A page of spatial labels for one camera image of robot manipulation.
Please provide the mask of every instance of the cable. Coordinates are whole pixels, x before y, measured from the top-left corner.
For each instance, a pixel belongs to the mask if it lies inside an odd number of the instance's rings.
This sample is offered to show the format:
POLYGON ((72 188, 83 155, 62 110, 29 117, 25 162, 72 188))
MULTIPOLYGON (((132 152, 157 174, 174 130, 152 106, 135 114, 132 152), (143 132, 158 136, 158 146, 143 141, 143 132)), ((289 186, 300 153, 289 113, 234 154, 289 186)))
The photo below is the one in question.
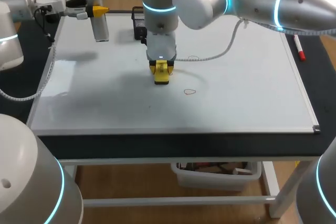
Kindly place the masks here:
POLYGON ((289 35, 301 35, 301 36, 320 36, 320 35, 331 35, 336 34, 336 28, 334 29, 328 29, 328 30, 322 30, 322 31, 300 31, 300 30, 291 30, 291 29, 284 29, 284 28, 278 28, 276 26, 270 26, 263 23, 258 23, 259 26, 265 27, 267 29, 270 29, 272 31, 277 31, 279 33, 283 34, 289 34, 289 35))
POLYGON ((24 98, 16 98, 16 97, 11 97, 10 95, 6 94, 4 91, 2 91, 0 89, 0 95, 2 95, 4 98, 14 101, 14 102, 25 102, 25 101, 29 101, 32 100, 36 97, 38 97, 39 95, 42 94, 43 89, 46 87, 46 85, 48 84, 48 81, 50 79, 51 73, 53 72, 54 69, 54 64, 55 64, 55 60, 56 60, 56 46, 53 43, 50 50, 53 50, 53 59, 51 60, 51 64, 49 67, 49 71, 48 71, 48 75, 46 77, 46 80, 44 82, 44 84, 42 85, 42 87, 33 95, 29 96, 29 97, 24 97, 24 98))
POLYGON ((49 33, 47 33, 46 32, 46 30, 45 30, 45 16, 46 16, 46 12, 47 12, 47 10, 49 10, 49 8, 48 7, 39 7, 39 8, 37 8, 35 11, 34 11, 34 20, 35 20, 35 22, 36 22, 36 24, 42 29, 42 31, 43 31, 43 33, 44 33, 44 35, 47 37, 47 39, 51 42, 51 43, 54 43, 55 42, 55 39, 54 38, 52 38, 51 37, 51 35, 49 34, 49 33), (37 14, 37 12, 38 11, 41 11, 41 15, 42 15, 42 19, 43 19, 43 21, 42 21, 42 25, 40 24, 40 22, 37 20, 37 18, 36 18, 36 14, 37 14))
POLYGON ((246 22, 246 20, 244 19, 240 19, 236 25, 235 25, 235 28, 233 29, 233 33, 232 33, 232 36, 231 36, 231 40, 230 40, 230 43, 229 45, 227 46, 227 48, 225 49, 224 52, 222 52, 221 54, 219 55, 215 55, 215 56, 212 56, 212 57, 208 57, 208 58, 203 58, 203 59, 175 59, 175 61, 208 61, 208 60, 214 60, 214 59, 217 59, 223 55, 225 55, 227 52, 229 52, 229 50, 231 49, 231 46, 235 40, 235 37, 236 37, 236 34, 237 34, 237 30, 238 30, 238 27, 239 25, 242 23, 242 22, 246 22))

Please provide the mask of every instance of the black cord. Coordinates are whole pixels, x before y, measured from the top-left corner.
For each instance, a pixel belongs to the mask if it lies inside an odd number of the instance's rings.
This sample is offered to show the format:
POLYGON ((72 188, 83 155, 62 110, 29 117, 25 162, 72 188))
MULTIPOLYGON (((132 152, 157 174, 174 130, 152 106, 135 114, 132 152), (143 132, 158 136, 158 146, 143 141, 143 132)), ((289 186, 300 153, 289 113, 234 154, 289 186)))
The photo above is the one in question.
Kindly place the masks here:
POLYGON ((54 43, 55 40, 54 38, 52 38, 50 36, 49 33, 46 32, 45 30, 45 19, 46 19, 46 13, 47 13, 47 10, 48 10, 48 7, 40 7, 40 8, 37 8, 35 11, 34 11, 34 20, 36 22, 36 24, 42 29, 42 32, 44 33, 44 35, 47 37, 47 39, 51 42, 51 43, 54 43), (42 25, 40 24, 40 22, 37 20, 37 17, 36 17, 36 14, 38 11, 41 11, 41 15, 42 15, 42 25))

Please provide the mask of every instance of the yellow object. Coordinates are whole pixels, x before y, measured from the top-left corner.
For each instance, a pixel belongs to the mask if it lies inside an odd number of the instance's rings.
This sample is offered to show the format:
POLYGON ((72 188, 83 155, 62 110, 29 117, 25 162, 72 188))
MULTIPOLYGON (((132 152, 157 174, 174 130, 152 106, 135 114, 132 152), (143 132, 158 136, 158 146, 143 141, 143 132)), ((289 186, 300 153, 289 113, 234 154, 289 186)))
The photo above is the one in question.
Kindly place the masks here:
POLYGON ((151 70, 152 74, 155 73, 155 66, 149 66, 149 69, 151 70))
POLYGON ((168 73, 172 74, 174 66, 168 66, 168 73))
POLYGON ((101 17, 102 15, 104 15, 110 10, 107 7, 103 7, 103 6, 94 6, 92 9, 93 9, 94 17, 101 17))
POLYGON ((168 64, 166 60, 157 60, 154 69, 154 83, 155 84, 168 84, 169 83, 169 72, 168 64))

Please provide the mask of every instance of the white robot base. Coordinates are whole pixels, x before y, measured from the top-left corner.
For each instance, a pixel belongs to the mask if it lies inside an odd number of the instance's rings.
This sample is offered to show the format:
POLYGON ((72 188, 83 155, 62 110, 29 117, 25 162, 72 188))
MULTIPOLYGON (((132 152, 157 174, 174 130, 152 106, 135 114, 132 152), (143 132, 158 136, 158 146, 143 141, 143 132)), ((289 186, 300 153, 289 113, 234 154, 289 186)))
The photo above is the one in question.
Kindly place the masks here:
POLYGON ((81 223, 79 188, 42 141, 2 114, 0 132, 0 223, 81 223))

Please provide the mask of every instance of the white cable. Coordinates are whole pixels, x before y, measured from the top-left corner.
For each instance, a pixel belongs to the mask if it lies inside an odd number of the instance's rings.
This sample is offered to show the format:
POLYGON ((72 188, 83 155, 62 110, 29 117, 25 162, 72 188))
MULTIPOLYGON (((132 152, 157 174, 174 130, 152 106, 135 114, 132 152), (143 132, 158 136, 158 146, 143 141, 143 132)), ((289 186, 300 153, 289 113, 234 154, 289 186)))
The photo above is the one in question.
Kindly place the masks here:
POLYGON ((328 30, 322 30, 322 31, 300 31, 300 30, 288 30, 288 29, 284 29, 284 28, 279 29, 276 26, 270 26, 270 25, 266 25, 266 24, 258 23, 258 22, 254 22, 254 23, 258 24, 259 26, 268 28, 270 30, 277 31, 279 33, 289 34, 289 35, 320 36, 320 35, 336 34, 336 28, 328 29, 328 30))
POLYGON ((56 46, 55 46, 54 43, 52 44, 50 50, 53 50, 53 57, 52 57, 53 59, 52 59, 51 64, 50 64, 46 80, 45 80, 43 86, 39 89, 39 91, 37 91, 35 94, 33 94, 33 95, 29 96, 29 97, 16 98, 16 97, 11 97, 10 95, 6 94, 4 91, 2 91, 0 89, 0 95, 2 95, 4 98, 9 99, 9 100, 14 101, 14 102, 29 101, 29 100, 32 100, 32 99, 38 97, 39 95, 41 95, 43 89, 46 87, 46 85, 47 85, 47 83, 48 83, 48 81, 50 79, 51 73, 53 72, 53 68, 54 68, 54 64, 55 64, 55 60, 56 60, 56 46))
POLYGON ((217 58, 219 58, 219 57, 225 55, 225 54, 226 54, 227 52, 229 52, 229 50, 231 49, 231 46, 232 46, 232 44, 233 44, 233 42, 234 42, 234 40, 235 40, 236 34, 237 34, 238 27, 239 27, 239 25, 240 25, 242 22, 245 22, 245 24, 246 24, 247 21, 244 20, 244 19, 240 19, 240 20, 236 23, 235 28, 233 29, 233 33, 232 33, 232 36, 231 36, 230 43, 229 43, 229 45, 227 46, 227 48, 225 49, 225 51, 222 52, 221 54, 219 54, 219 55, 215 55, 215 56, 212 56, 212 57, 208 57, 208 58, 203 58, 203 59, 175 59, 175 61, 208 61, 208 60, 214 60, 214 59, 217 59, 217 58))

